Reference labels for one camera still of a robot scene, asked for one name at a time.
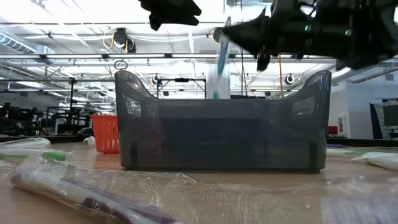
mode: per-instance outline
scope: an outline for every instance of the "wooden table surface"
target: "wooden table surface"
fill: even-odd
[[[73,163],[90,169],[122,170],[117,154],[98,154],[86,143],[54,144],[54,148],[73,152]],[[0,223],[2,224],[81,224],[102,223],[50,198],[14,188],[9,181],[12,167],[0,166]],[[206,183],[257,184],[288,187],[309,182],[349,177],[394,176],[396,173],[347,159],[328,159],[319,174],[204,174],[189,173]]]

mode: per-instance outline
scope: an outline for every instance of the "gray plastic bin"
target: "gray plastic bin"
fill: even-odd
[[[325,167],[331,73],[281,100],[161,100],[115,74],[121,165],[128,170],[259,171]]]

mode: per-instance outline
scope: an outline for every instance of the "wall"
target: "wall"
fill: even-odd
[[[398,75],[394,81],[386,81],[381,77],[366,82],[347,84],[349,97],[349,125],[351,138],[373,139],[370,103],[381,103],[382,98],[398,98]]]
[[[348,93],[346,89],[346,82],[342,81],[338,86],[331,88],[330,94],[330,109],[329,109],[329,126],[338,126],[338,118],[345,115],[345,136],[351,137],[349,126],[349,111],[348,111]]]
[[[28,92],[28,97],[20,96],[19,93],[0,93],[0,105],[5,103],[24,109],[36,107],[41,111],[46,111],[48,106],[59,106],[58,99],[52,96],[40,96],[33,92]]]

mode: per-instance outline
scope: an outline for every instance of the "orange plastic crate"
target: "orange plastic crate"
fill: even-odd
[[[97,152],[119,153],[118,117],[92,115]]]

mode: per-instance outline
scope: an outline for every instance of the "red object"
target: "red object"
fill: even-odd
[[[329,126],[328,127],[328,133],[329,134],[338,134],[337,126]]]
[[[97,152],[119,153],[118,117],[92,115]]]

